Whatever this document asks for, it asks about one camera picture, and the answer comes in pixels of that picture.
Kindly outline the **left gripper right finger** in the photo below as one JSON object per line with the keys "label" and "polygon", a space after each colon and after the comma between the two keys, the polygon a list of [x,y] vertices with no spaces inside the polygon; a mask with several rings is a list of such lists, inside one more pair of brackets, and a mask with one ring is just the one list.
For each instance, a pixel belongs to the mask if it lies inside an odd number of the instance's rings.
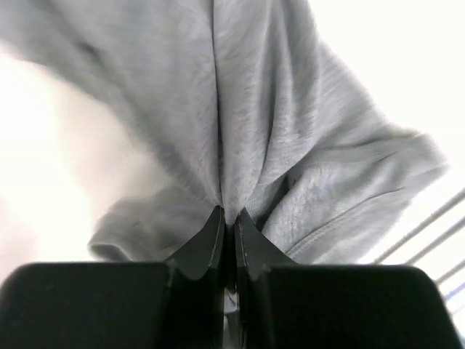
{"label": "left gripper right finger", "polygon": [[459,348],[434,282],[402,265],[302,265],[235,221],[243,348]]}

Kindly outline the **grey tank top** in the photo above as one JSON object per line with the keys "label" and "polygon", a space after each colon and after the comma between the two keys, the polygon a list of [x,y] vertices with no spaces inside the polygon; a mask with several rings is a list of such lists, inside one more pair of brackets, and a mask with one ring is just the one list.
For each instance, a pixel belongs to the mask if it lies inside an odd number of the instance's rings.
{"label": "grey tank top", "polygon": [[155,162],[89,248],[159,260],[214,207],[304,264],[357,262],[444,170],[319,39],[306,1],[3,1],[1,39],[111,110]]}

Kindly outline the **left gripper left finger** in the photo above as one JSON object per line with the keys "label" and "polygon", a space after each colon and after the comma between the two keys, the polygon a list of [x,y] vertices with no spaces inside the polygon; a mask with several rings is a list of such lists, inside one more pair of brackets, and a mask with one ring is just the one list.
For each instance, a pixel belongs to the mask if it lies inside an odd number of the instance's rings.
{"label": "left gripper left finger", "polygon": [[162,262],[34,263],[1,287],[3,348],[220,348],[225,219]]}

